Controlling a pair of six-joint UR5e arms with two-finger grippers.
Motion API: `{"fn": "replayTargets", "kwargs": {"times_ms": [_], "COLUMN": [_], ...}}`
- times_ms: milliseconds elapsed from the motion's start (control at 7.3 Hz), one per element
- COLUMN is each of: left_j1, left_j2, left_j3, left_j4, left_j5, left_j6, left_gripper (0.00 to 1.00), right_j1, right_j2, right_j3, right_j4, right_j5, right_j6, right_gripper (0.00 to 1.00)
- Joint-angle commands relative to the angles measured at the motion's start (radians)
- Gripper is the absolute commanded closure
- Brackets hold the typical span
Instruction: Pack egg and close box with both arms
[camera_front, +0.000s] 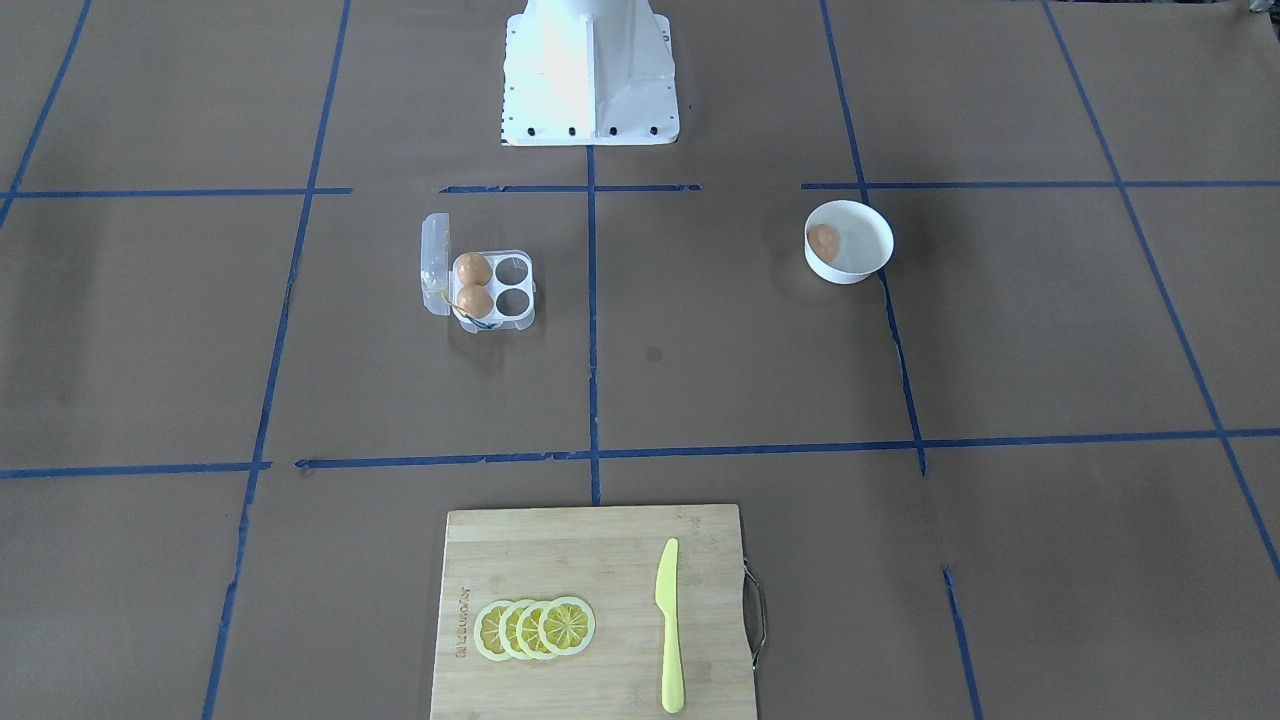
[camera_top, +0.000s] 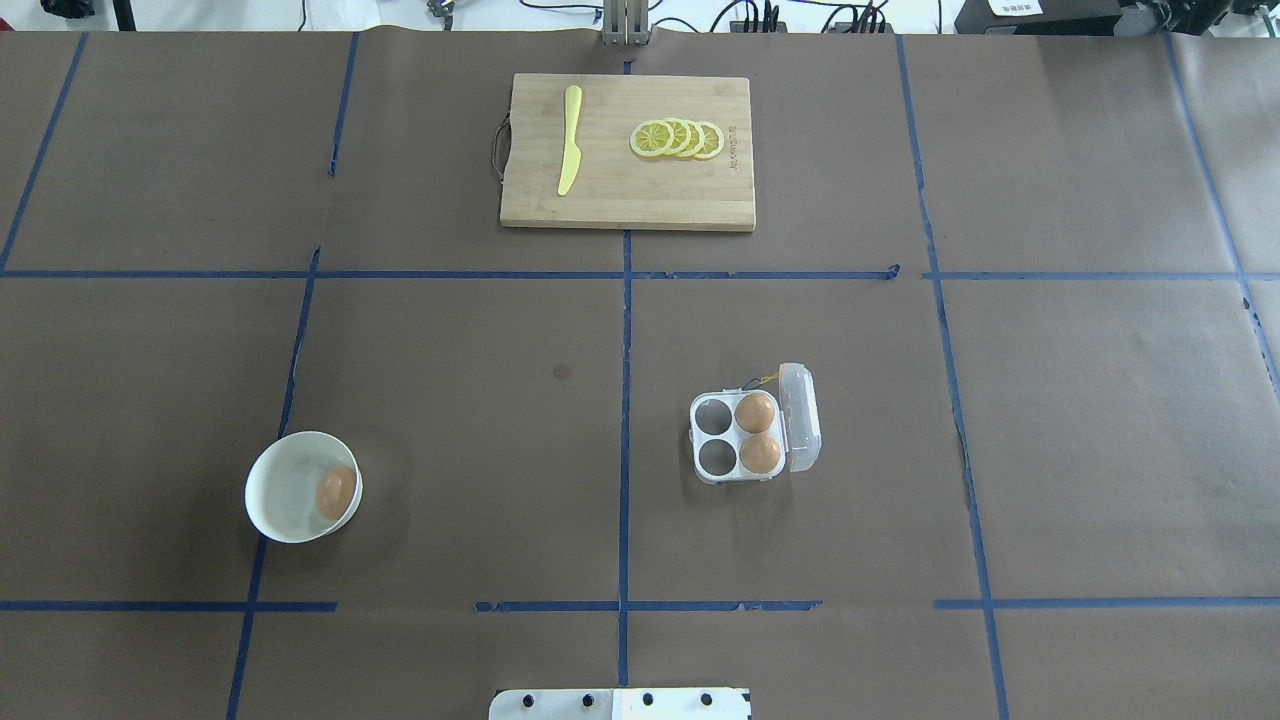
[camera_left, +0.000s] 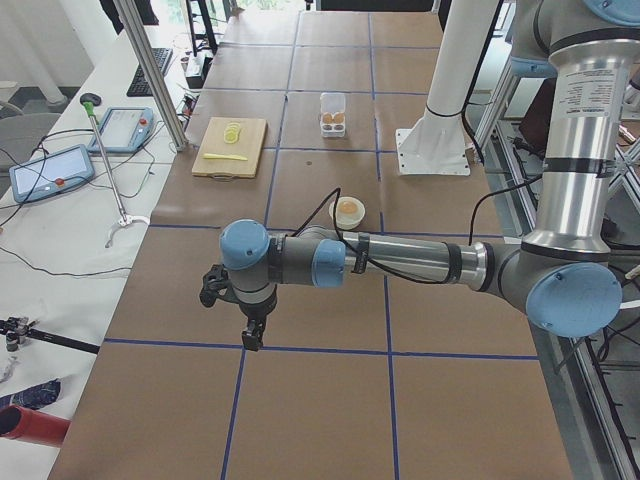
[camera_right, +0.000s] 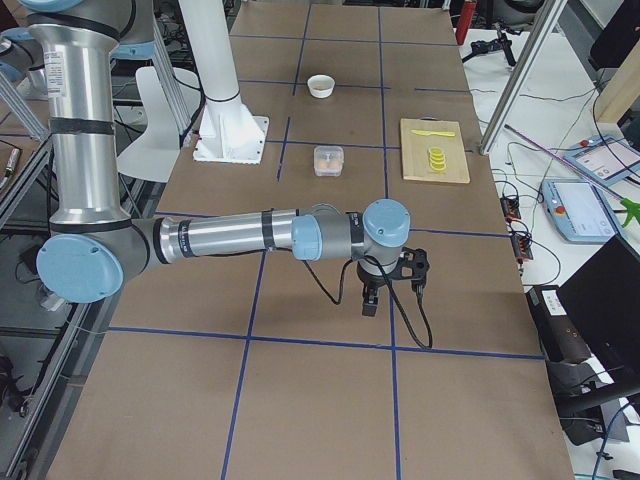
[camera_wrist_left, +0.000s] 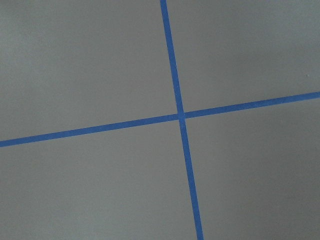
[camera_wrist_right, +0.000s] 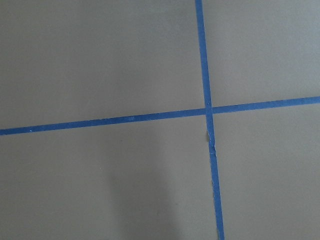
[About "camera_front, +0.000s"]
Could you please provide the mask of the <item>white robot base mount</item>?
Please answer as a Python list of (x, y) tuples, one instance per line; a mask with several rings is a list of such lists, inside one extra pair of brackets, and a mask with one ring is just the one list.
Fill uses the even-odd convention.
[(648, 1), (529, 1), (506, 22), (500, 142), (678, 141), (672, 28)]

